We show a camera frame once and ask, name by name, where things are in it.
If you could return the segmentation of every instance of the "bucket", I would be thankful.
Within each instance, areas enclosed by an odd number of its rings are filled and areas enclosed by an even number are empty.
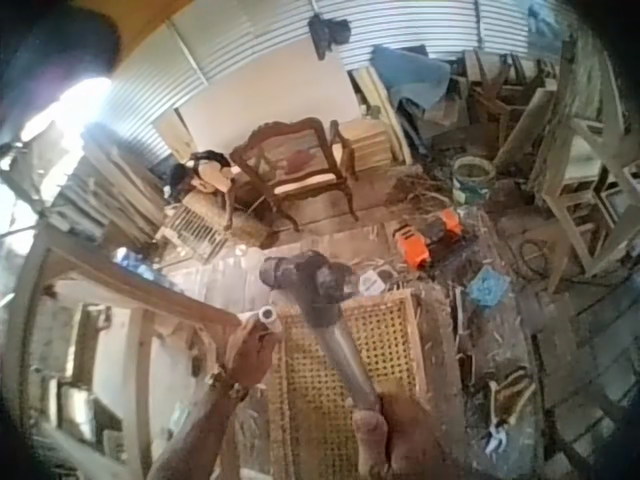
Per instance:
[[[453,164],[453,200],[456,205],[480,205],[491,193],[496,177],[493,165],[478,157],[462,157]]]

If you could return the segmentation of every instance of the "orange power tool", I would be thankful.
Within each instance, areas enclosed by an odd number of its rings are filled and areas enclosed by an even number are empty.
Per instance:
[[[432,250],[437,243],[445,238],[447,245],[460,241],[462,225],[458,214],[452,208],[447,208],[420,231],[405,223],[393,231],[393,237],[405,262],[411,268],[423,270],[434,260],[435,255]]]

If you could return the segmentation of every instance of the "hammer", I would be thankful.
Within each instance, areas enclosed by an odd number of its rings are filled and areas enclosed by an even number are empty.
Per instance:
[[[342,314],[352,297],[351,267],[330,262],[314,250],[293,257],[268,257],[260,267],[267,287],[284,290],[296,301],[320,349],[347,387],[355,408],[380,410],[380,401]]]

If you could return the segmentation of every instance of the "chair backrest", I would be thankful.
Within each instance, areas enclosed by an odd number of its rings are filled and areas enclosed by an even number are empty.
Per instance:
[[[268,198],[276,188],[311,177],[344,178],[322,122],[313,117],[294,123],[272,122],[258,127],[229,155]]]

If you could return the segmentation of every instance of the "orange cordless drill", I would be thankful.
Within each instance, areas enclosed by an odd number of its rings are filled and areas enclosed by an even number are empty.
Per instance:
[[[393,231],[393,237],[405,262],[411,268],[424,270],[449,255],[450,247],[463,240],[460,217],[452,209],[438,216],[419,230],[402,224]]]

